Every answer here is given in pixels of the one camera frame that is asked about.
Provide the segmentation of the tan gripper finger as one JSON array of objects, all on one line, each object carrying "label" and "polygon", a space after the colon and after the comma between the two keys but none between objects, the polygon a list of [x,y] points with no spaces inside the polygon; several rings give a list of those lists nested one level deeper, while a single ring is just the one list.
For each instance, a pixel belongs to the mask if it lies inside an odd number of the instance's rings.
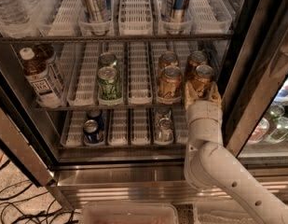
[{"label": "tan gripper finger", "polygon": [[218,90],[218,86],[215,81],[212,82],[211,88],[210,88],[210,95],[209,100],[217,105],[220,105],[222,103],[222,98]]},{"label": "tan gripper finger", "polygon": [[189,108],[198,100],[198,94],[194,90],[190,81],[185,83],[185,108]]}]

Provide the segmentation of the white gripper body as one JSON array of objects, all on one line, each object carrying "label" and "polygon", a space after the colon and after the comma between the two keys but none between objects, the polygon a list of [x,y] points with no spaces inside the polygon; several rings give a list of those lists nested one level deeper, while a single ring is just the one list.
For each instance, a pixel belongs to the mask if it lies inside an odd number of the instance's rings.
[{"label": "white gripper body", "polygon": [[213,102],[196,101],[186,110],[186,120],[190,124],[198,119],[212,119],[218,123],[222,123],[222,109]]}]

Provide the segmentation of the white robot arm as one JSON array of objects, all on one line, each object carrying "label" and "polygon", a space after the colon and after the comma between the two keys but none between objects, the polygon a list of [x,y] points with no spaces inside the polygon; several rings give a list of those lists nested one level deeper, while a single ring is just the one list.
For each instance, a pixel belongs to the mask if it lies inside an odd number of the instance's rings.
[{"label": "white robot arm", "polygon": [[213,83],[204,98],[185,83],[188,141],[185,180],[194,189],[217,187],[234,199],[257,224],[288,224],[288,206],[265,189],[224,147],[221,96]]}]

